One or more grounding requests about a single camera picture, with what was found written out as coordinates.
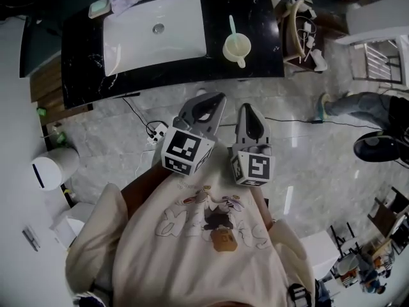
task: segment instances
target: white cup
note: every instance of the white cup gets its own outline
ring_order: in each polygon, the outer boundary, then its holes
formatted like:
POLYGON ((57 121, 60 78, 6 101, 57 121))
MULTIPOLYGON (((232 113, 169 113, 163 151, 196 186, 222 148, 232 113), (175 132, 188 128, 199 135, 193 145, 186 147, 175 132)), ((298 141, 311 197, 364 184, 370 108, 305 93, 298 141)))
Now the white cup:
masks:
POLYGON ((251 50, 251 43, 249 38, 244 34, 237 33, 237 47, 233 40, 233 34, 230 34, 223 45, 223 55, 227 60, 233 63, 238 63, 240 68, 245 67, 244 57, 249 54, 251 50))

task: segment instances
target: shoe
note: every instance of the shoe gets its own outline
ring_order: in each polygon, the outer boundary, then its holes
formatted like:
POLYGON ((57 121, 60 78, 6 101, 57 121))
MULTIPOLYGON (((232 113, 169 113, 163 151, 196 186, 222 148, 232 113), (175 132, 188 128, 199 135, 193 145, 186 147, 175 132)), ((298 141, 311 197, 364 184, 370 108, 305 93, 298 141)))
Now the shoe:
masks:
POLYGON ((354 94, 353 92, 347 91, 347 92, 345 92, 345 93, 342 95, 342 98, 349 97, 350 95, 353 95, 353 94, 354 94))
POLYGON ((328 118, 328 114, 325 112, 324 105, 330 101, 330 95, 328 93, 323 93, 317 103, 317 109, 318 109, 318 117, 320 120, 326 120, 328 118))

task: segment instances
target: electrical cable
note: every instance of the electrical cable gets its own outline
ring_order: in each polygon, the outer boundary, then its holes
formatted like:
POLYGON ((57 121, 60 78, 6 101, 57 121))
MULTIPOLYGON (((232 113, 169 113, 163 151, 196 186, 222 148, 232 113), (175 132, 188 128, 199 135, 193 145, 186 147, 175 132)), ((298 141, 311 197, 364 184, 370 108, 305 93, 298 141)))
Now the electrical cable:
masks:
POLYGON ((148 129, 149 129, 149 131, 151 131, 151 135, 153 135, 153 131, 148 127, 147 124, 145 124, 145 123, 143 122, 142 118, 136 113, 136 111, 134 110, 134 108, 132 108, 132 106, 130 105, 130 103, 129 103, 127 100, 125 100, 125 98, 122 98, 122 99, 123 99, 123 101, 125 101, 125 102, 127 103, 127 105, 129 106, 129 108, 131 108, 131 110, 134 112, 134 114, 135 114, 136 116, 138 116, 138 118, 140 119, 141 123, 142 123, 143 125, 145 125, 146 133, 148 133, 148 129))
POLYGON ((130 103, 129 103, 125 98, 122 98, 122 99, 123 99, 123 101, 125 101, 125 102, 128 104, 129 108, 131 108, 131 110, 134 112, 134 114, 135 114, 136 116, 138 116, 138 118, 140 119, 141 123, 145 126, 145 131, 146 131, 147 135, 148 135, 150 138, 153 138, 154 135, 156 135, 156 132, 155 132, 154 130, 151 130, 151 128, 149 127, 149 124, 151 124, 151 123, 162 123, 163 125, 166 126, 166 128, 169 127, 169 126, 167 126, 167 123, 164 122, 164 121, 162 121, 162 120, 152 120, 152 121, 150 121, 150 122, 148 122, 148 123, 145 124, 145 123, 143 122, 142 118, 136 113, 135 109, 132 108, 132 106, 130 105, 130 103))
POLYGON ((42 138, 42 139, 48 138, 49 136, 52 136, 52 135, 54 135, 54 134, 57 134, 56 132, 57 132, 57 131, 53 130, 49 135, 47 135, 47 136, 40 136, 40 138, 42 138))
POLYGON ((154 150, 145 150, 145 151, 143 151, 143 152, 141 153, 141 158, 139 159, 139 165, 138 165, 137 169, 135 170, 135 178, 138 177, 138 176, 136 175, 136 173, 139 171, 139 168, 141 168, 143 155, 144 155, 145 153, 151 152, 151 151, 154 151, 154 150))
POLYGON ((296 19, 297 19, 297 18, 306 19, 311 25, 314 26, 314 31, 311 31, 311 32, 305 31, 304 28, 299 28, 299 29, 297 29, 297 36, 298 36, 298 38, 299 38, 300 40, 302 40, 302 41, 305 41, 306 38, 307 38, 309 35, 312 35, 313 38, 315 38, 316 32, 317 32, 317 25, 316 25, 311 19, 309 19, 309 18, 307 18, 307 17, 304 17, 304 16, 296 16, 295 18, 296 18, 296 19), (298 34, 298 31, 303 32, 303 37, 301 37, 301 36, 298 34))
MULTIPOLYGON (((271 117, 265 117, 266 120, 273 120, 276 122, 300 122, 300 123, 309 123, 309 124, 322 124, 322 123, 332 123, 332 124, 336 124, 336 125, 347 125, 347 126, 352 126, 352 127, 367 127, 368 129, 373 129, 373 130, 380 130, 377 127, 371 127, 371 126, 367 126, 367 125, 352 125, 352 124, 347 124, 347 123, 337 123, 337 122, 332 122, 329 120, 313 120, 313 121, 309 121, 309 120, 278 120, 276 118, 271 118, 271 117)), ((224 125, 220 125, 220 126, 235 126, 237 124, 224 124, 224 125)))

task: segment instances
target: sink drain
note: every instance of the sink drain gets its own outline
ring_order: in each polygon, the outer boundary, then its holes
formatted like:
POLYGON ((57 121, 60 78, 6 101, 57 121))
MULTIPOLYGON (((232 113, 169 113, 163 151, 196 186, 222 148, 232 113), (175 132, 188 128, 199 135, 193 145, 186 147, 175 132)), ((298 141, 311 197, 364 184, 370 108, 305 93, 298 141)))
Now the sink drain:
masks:
POLYGON ((153 29, 152 32, 154 32, 155 34, 161 34, 163 33, 163 31, 165 30, 165 25, 163 24, 156 24, 153 29))

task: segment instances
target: sleeve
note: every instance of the sleeve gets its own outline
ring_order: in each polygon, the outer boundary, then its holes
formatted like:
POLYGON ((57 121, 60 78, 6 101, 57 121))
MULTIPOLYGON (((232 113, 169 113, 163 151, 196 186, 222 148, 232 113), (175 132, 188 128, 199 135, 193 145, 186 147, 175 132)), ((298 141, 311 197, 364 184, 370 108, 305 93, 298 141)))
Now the sleeve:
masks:
POLYGON ((107 184, 66 259, 66 280, 74 293, 88 291, 107 260, 113 260, 128 211, 121 191, 107 184))
POLYGON ((302 285, 311 294, 312 302, 315 302, 314 273, 300 239, 283 219, 278 220, 268 234, 281 259, 289 284, 302 285))

